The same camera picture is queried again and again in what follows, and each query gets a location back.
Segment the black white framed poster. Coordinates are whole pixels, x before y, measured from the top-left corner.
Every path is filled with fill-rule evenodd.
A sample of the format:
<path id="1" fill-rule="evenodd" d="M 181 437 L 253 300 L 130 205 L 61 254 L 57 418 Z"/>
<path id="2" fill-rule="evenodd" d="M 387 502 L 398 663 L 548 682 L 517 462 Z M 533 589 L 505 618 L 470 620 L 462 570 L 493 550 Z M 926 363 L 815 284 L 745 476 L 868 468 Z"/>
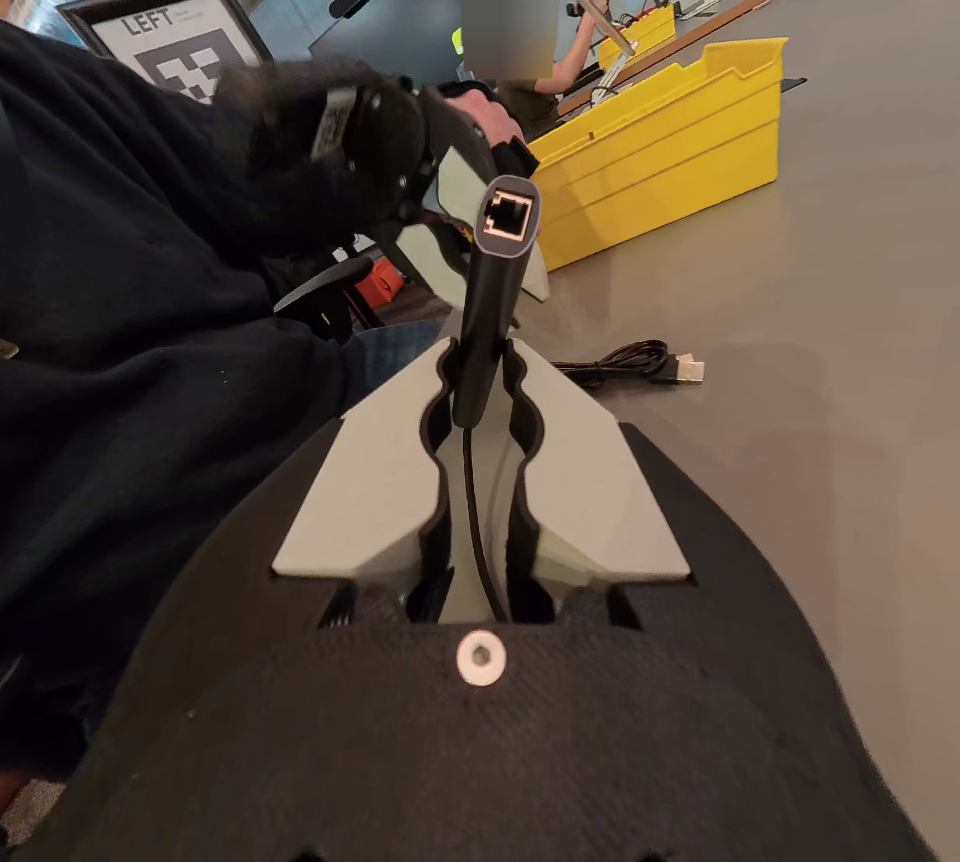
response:
<path id="1" fill-rule="evenodd" d="M 80 0 L 56 11 L 90 52 L 203 104 L 225 68 L 272 60 L 238 0 Z"/>

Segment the grey usb hub with cable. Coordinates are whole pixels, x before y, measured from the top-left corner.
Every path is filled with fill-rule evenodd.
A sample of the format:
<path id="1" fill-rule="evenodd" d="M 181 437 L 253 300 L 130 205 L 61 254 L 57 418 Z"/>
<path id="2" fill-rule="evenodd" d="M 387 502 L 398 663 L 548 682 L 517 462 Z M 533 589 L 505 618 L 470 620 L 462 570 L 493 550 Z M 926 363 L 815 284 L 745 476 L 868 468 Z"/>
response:
<path id="1" fill-rule="evenodd" d="M 531 180 L 499 175 L 481 196 L 473 226 L 452 420 L 462 430 L 463 483 L 474 562 L 487 604 L 507 620 L 479 528 L 473 431 L 481 422 L 506 348 L 529 257 L 540 231 L 541 202 Z"/>

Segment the wooden work table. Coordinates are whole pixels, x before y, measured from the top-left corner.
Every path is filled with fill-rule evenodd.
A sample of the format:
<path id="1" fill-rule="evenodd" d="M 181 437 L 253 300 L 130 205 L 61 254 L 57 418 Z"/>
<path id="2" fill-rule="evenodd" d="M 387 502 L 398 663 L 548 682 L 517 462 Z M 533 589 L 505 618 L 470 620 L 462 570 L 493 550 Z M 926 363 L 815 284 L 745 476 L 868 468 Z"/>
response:
<path id="1" fill-rule="evenodd" d="M 632 85 L 653 73 L 658 66 L 674 60 L 674 57 L 690 46 L 696 45 L 717 32 L 722 32 L 732 22 L 772 0 L 722 0 L 690 20 L 676 22 L 676 32 L 647 52 L 628 60 L 616 76 L 612 87 L 618 89 Z M 576 117 L 590 107 L 592 92 L 606 73 L 598 62 L 589 63 L 572 88 L 558 101 L 558 115 L 564 121 Z"/>

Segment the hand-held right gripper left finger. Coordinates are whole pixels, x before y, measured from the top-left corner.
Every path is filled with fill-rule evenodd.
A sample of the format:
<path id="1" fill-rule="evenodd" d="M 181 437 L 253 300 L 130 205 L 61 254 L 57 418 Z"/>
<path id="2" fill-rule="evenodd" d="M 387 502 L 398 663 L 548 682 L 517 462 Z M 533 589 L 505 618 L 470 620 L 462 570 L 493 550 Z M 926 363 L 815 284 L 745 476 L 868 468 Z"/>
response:
<path id="1" fill-rule="evenodd" d="M 339 419 L 280 544 L 284 578 L 380 584 L 410 621 L 440 619 L 453 578 L 450 480 L 458 341 L 443 337 Z"/>

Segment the person's blue jeans leg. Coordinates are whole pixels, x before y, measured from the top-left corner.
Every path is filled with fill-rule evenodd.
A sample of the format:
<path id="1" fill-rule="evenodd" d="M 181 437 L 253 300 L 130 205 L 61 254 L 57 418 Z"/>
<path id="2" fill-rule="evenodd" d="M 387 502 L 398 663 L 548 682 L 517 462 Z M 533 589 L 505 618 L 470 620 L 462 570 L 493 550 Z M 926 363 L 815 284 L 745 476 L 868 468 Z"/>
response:
<path id="1" fill-rule="evenodd" d="M 343 406 L 351 409 L 412 364 L 437 342 L 444 325 L 440 319 L 422 319 L 354 334 L 343 348 L 349 368 Z"/>

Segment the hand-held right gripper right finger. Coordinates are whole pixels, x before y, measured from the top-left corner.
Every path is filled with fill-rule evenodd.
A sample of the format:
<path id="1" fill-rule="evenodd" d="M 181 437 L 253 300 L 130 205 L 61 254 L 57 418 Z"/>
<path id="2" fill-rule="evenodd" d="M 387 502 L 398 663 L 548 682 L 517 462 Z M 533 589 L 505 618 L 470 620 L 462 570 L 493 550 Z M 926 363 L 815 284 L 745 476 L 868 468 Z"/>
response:
<path id="1" fill-rule="evenodd" d="M 506 344 L 502 380 L 522 452 L 505 542 L 510 619 L 550 623 L 575 589 L 691 580 L 615 417 L 521 340 Z"/>

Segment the person's left hand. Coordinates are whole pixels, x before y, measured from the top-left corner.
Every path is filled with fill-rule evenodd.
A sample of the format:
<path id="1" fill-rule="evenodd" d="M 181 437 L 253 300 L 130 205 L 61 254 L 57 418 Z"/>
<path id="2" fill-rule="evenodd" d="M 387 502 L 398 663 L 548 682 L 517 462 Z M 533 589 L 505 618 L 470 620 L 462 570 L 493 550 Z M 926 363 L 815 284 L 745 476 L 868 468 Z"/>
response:
<path id="1" fill-rule="evenodd" d="M 496 97 L 490 98 L 477 88 L 466 88 L 445 100 L 476 124 L 490 148 L 508 145 L 513 140 L 525 143 L 521 127 Z"/>

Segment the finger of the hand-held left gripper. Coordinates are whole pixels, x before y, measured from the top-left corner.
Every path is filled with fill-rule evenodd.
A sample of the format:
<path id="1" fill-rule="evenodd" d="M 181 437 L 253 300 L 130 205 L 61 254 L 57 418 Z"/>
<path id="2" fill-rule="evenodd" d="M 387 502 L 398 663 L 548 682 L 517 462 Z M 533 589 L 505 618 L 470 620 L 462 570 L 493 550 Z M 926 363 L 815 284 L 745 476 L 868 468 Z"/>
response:
<path id="1" fill-rule="evenodd" d="M 448 222 L 403 226 L 393 242 L 393 263 L 453 309 L 466 303 L 471 244 Z"/>
<path id="2" fill-rule="evenodd" d="M 450 220 L 465 226 L 471 233 L 476 227 L 477 214 L 487 185 L 456 148 L 449 148 L 439 161 L 438 206 Z M 538 302 L 546 302 L 550 295 L 546 263 L 538 241 L 534 241 L 522 290 Z"/>

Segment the yellow plastic bin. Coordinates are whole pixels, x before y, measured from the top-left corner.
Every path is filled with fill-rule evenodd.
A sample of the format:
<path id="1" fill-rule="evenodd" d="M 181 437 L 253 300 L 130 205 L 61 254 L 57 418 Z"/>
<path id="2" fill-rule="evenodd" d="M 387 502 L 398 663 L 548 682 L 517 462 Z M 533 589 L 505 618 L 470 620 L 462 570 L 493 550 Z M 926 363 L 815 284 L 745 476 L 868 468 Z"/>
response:
<path id="1" fill-rule="evenodd" d="M 535 140 L 546 271 L 774 183 L 787 42 L 708 44 Z"/>
<path id="2" fill-rule="evenodd" d="M 622 37 L 634 45 L 633 55 L 653 51 L 676 36 L 676 18 L 673 3 L 652 8 L 634 20 L 630 26 L 620 28 Z M 606 37 L 598 46 L 597 63 L 606 72 L 617 60 L 621 50 L 610 38 Z"/>

